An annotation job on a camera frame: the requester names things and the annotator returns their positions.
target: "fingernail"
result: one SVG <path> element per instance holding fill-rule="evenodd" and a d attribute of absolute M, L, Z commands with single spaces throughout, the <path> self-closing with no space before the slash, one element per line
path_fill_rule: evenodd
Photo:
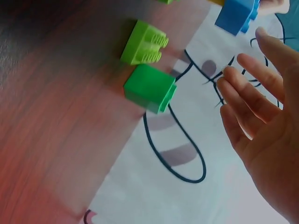
<path fill-rule="evenodd" d="M 223 72 L 226 68 L 230 68 L 230 67 L 232 67 L 232 66 L 231 65 L 227 65 L 221 71 Z"/>
<path fill-rule="evenodd" d="M 262 36 L 267 36 L 267 35 L 268 34 L 267 34 L 266 30 L 263 27 L 258 27 L 256 29 L 256 36 L 262 37 Z"/>

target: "blue building block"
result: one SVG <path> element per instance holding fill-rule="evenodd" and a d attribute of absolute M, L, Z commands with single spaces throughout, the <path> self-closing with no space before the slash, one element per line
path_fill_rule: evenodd
<path fill-rule="evenodd" d="M 255 20 L 260 0 L 226 0 L 215 25 L 236 36 L 246 33 L 251 20 Z"/>

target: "finger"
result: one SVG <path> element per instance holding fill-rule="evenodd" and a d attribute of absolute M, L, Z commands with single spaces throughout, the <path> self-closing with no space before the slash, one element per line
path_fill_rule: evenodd
<path fill-rule="evenodd" d="M 276 99 L 284 102 L 285 91 L 282 77 L 255 58 L 246 54 L 239 54 L 238 63 L 256 78 Z"/>
<path fill-rule="evenodd" d="M 256 30 L 256 39 L 261 51 L 273 63 L 283 78 L 288 68 L 299 63 L 299 54 L 275 37 L 267 35 L 263 28 Z"/>
<path fill-rule="evenodd" d="M 237 69 L 226 67 L 223 74 L 252 112 L 264 122 L 270 122 L 279 114 L 280 109 L 268 101 Z"/>
<path fill-rule="evenodd" d="M 273 13 L 287 13 L 290 8 L 289 0 L 261 0 L 258 10 L 259 15 L 268 15 Z"/>
<path fill-rule="evenodd" d="M 242 159 L 243 152 L 245 151 L 246 146 L 250 143 L 250 139 L 244 134 L 234 111 L 229 105 L 223 105 L 220 108 L 220 114 L 229 141 Z"/>
<path fill-rule="evenodd" d="M 255 116 L 238 92 L 225 78 L 220 78 L 217 85 L 223 98 L 236 114 L 240 125 L 253 138 L 264 123 Z"/>

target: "black outline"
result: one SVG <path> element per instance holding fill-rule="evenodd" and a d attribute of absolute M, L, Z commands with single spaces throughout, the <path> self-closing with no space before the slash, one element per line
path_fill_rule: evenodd
<path fill-rule="evenodd" d="M 285 28 L 281 22 L 281 20 L 278 18 L 281 26 L 282 26 L 282 29 L 283 29 L 283 38 L 281 38 L 280 40 L 283 40 L 283 42 L 285 43 L 286 40 L 288 39 L 296 39 L 294 37 L 289 37 L 289 38 L 286 38 L 285 37 Z M 252 42 L 256 40 L 256 38 L 253 38 L 250 40 L 250 46 L 252 47 Z M 180 78 L 182 78 L 185 74 L 188 73 L 188 71 L 192 68 L 192 66 L 194 66 L 208 81 L 204 84 L 207 84 L 209 82 L 212 82 L 213 83 L 213 87 L 214 87 L 214 90 L 216 91 L 217 93 L 217 96 L 219 97 L 220 99 L 220 102 L 215 106 L 217 107 L 219 104 L 224 104 L 224 99 L 221 97 L 218 89 L 217 89 L 217 83 L 215 82 L 215 79 L 220 77 L 223 72 L 219 72 L 217 75 L 215 75 L 213 78 L 210 78 L 208 75 L 206 75 L 206 73 L 204 73 L 200 68 L 199 66 L 191 59 L 190 55 L 188 54 L 188 52 L 186 51 L 186 49 L 184 50 L 184 53 L 185 55 L 187 56 L 187 58 L 189 59 L 190 61 L 190 64 L 188 65 L 188 67 L 186 68 L 186 70 L 181 73 L 179 76 L 176 77 L 176 80 L 175 82 L 177 82 Z M 269 62 L 268 62 L 268 59 L 264 56 L 265 58 L 265 65 L 268 67 L 269 66 Z M 228 63 L 228 66 L 232 65 L 233 61 L 235 59 L 235 56 L 230 60 L 230 62 Z M 243 69 L 242 71 L 242 74 L 244 75 L 246 72 L 245 69 Z M 249 80 L 249 82 L 259 82 L 257 79 L 253 79 L 253 80 Z M 260 86 L 261 83 L 259 82 L 257 85 L 255 85 L 254 87 L 258 87 Z M 202 162 L 202 167 L 203 167 L 203 174 L 202 174 L 202 177 L 197 179 L 197 180 L 191 180 L 191 179 L 188 179 L 188 178 L 185 178 L 183 177 L 182 175 L 180 175 L 179 173 L 177 173 L 176 171 L 174 171 L 172 169 L 172 167 L 165 161 L 165 159 L 160 155 L 160 153 L 157 151 L 154 143 L 153 143 L 153 140 L 151 138 L 151 135 L 150 135 L 150 131 L 149 131 L 149 127 L 148 127 L 148 123 L 147 123 L 147 116 L 146 116 L 146 112 L 144 113 L 143 115 L 143 122 L 144 122 L 144 128 L 145 128 L 145 132 L 146 132 L 146 136 L 148 138 L 148 141 L 149 141 L 149 144 L 151 146 L 151 148 L 153 149 L 154 153 L 156 154 L 156 156 L 158 157 L 158 159 L 161 161 L 161 163 L 173 174 L 175 175 L 178 179 L 182 180 L 182 181 L 185 181 L 185 182 L 188 182 L 188 183 L 200 183 L 202 181 L 204 181 L 205 177 L 206 177 L 206 162 L 203 158 L 203 155 L 199 149 L 199 147 L 195 144 L 195 142 L 193 141 L 193 139 L 190 137 L 190 135 L 187 133 L 187 131 L 183 128 L 183 126 L 181 125 L 181 123 L 179 122 L 177 116 L 175 115 L 171 105 L 169 104 L 168 105 L 168 108 L 170 110 L 170 113 L 172 115 L 172 117 L 174 118 L 174 120 L 176 121 L 177 125 L 179 126 L 179 128 L 182 130 L 182 132 L 184 133 L 184 135 L 187 137 L 187 139 L 191 142 L 191 144 L 193 145 L 193 147 L 195 148 L 196 152 L 198 153 L 199 157 L 200 157 L 200 160 Z"/>
<path fill-rule="evenodd" d="M 89 224 L 89 223 L 87 223 L 87 216 L 88 216 L 88 214 L 89 214 L 90 212 L 91 212 L 90 209 L 86 211 L 86 213 L 85 213 L 85 215 L 84 215 L 84 217 L 83 217 L 83 222 L 84 222 L 84 224 Z"/>

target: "hand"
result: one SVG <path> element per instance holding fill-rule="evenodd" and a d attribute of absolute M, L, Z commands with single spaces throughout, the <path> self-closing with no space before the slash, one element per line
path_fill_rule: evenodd
<path fill-rule="evenodd" d="M 238 56 L 238 63 L 284 108 L 269 102 L 238 70 L 227 67 L 217 83 L 227 103 L 221 117 L 259 192 L 285 218 L 299 223 L 299 53 L 262 28 L 256 38 L 281 76 L 245 54 Z"/>
<path fill-rule="evenodd" d="M 287 13 L 290 8 L 290 0 L 261 0 L 259 15 L 268 15 L 273 13 Z"/>

